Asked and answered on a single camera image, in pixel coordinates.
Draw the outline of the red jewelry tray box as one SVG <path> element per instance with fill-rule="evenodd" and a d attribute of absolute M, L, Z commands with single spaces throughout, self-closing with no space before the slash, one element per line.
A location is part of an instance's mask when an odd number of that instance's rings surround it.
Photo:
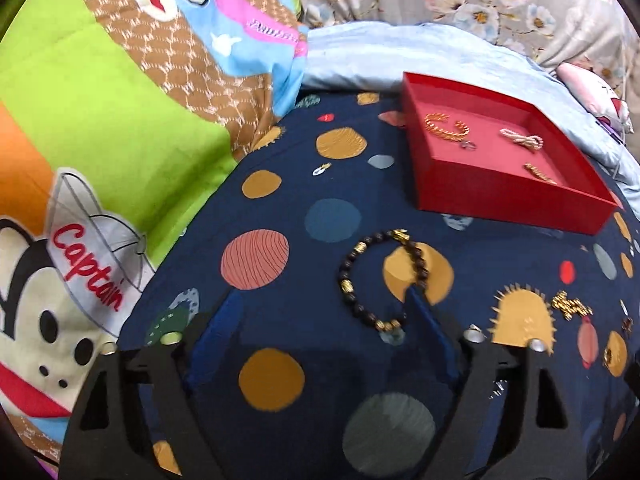
<path fill-rule="evenodd" d="M 414 73 L 401 102 L 418 208 L 589 235 L 616 211 L 596 168 L 535 105 Z"/>

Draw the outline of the navy planet pattern bedsheet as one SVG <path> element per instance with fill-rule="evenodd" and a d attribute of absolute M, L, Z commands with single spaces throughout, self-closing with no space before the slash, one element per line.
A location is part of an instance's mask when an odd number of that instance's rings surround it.
<path fill-rule="evenodd" d="M 639 225 L 616 193 L 593 236 L 432 214 L 413 205 L 394 99 L 324 96 L 247 156 L 207 201 L 122 329 L 128 349 L 198 324 L 231 289 L 244 318 L 218 372 L 180 399 L 228 479 L 407 479 L 454 410 L 409 324 L 416 285 L 448 335 L 503 315 L 541 318 L 555 341 L 541 377 L 559 452 L 612 465 L 639 405 L 623 381 L 639 349 Z"/>

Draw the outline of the colourful monkey cartoon blanket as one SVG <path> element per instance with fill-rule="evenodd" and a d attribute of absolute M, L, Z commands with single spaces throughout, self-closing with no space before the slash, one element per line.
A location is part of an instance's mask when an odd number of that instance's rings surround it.
<path fill-rule="evenodd" d="M 88 370 L 293 106 L 295 0 L 6 0 L 1 411 L 55 472 Z"/>

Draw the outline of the pink cartoon plush pillow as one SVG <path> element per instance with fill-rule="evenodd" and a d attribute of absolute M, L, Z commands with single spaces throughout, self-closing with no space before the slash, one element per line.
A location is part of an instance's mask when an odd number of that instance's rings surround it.
<path fill-rule="evenodd" d="M 605 128 L 620 138 L 634 133 L 627 103 L 600 76 L 570 63 L 559 65 L 556 76 Z"/>

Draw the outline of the light blue pillow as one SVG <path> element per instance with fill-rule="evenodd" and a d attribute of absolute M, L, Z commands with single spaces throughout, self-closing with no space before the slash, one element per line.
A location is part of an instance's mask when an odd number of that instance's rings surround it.
<path fill-rule="evenodd" d="M 639 210 L 639 163 L 617 144 L 562 82 L 526 56 L 457 29 L 352 22 L 313 29 L 302 88 L 392 92 L 405 73 L 498 91 L 538 107 L 586 155 L 608 170 Z"/>

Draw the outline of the grey floral bedsheet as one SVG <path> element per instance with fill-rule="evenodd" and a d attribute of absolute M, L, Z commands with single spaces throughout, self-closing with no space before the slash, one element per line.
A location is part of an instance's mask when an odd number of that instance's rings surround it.
<path fill-rule="evenodd" d="M 442 23 L 531 58 L 604 79 L 639 108 L 639 35 L 617 0 L 299 0 L 311 27 L 373 20 Z"/>

